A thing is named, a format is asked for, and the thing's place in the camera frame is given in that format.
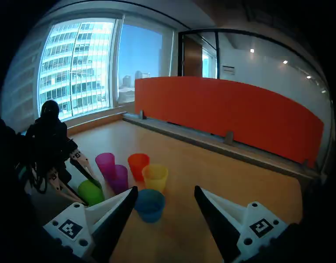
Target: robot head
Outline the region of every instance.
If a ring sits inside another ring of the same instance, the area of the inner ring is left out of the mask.
[[[54,117],[58,118],[58,114],[60,112],[60,108],[58,104],[54,100],[46,101],[43,106],[41,107],[41,117]]]

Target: sky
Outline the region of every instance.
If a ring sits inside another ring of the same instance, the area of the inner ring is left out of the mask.
[[[162,35],[144,28],[123,25],[119,46],[118,75],[119,85],[123,78],[131,76],[134,86],[135,72],[159,76]]]

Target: purple cup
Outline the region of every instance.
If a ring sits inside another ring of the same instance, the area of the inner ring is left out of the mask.
[[[123,193],[124,191],[128,190],[128,170],[125,166],[116,164],[116,178],[105,178],[106,182],[110,185],[113,192],[116,195]]]
[[[112,153],[99,154],[96,156],[95,162],[106,180],[116,178],[114,155]]]

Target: translucent cup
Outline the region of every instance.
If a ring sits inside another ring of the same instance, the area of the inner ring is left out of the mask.
[[[150,164],[143,169],[147,189],[163,192],[168,177],[168,168],[160,164]]]
[[[102,190],[89,180],[85,180],[78,186],[78,194],[89,206],[96,205],[105,200]]]
[[[129,156],[128,163],[132,175],[137,181],[143,181],[143,168],[150,163],[150,158],[144,153],[135,153]]]
[[[116,178],[105,178],[116,195],[128,190],[128,170],[125,166],[116,164]]]
[[[95,162],[106,180],[114,180],[116,178],[115,161],[112,153],[99,154],[96,156]]]
[[[163,194],[156,190],[144,189],[139,191],[134,209],[144,222],[154,223],[161,218],[164,206]]]

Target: orange panel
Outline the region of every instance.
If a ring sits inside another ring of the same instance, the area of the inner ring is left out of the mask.
[[[275,92],[234,81],[198,77],[137,79],[135,110],[154,119],[225,136],[313,167],[323,122]]]

